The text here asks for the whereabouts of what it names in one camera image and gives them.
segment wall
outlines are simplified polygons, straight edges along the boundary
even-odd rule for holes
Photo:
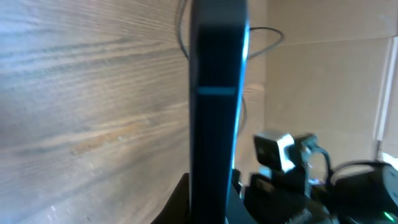
[[[265,126],[317,133],[334,165],[373,159],[398,1],[268,0],[267,8],[286,40],[266,59]],[[319,158],[312,166],[323,173]]]

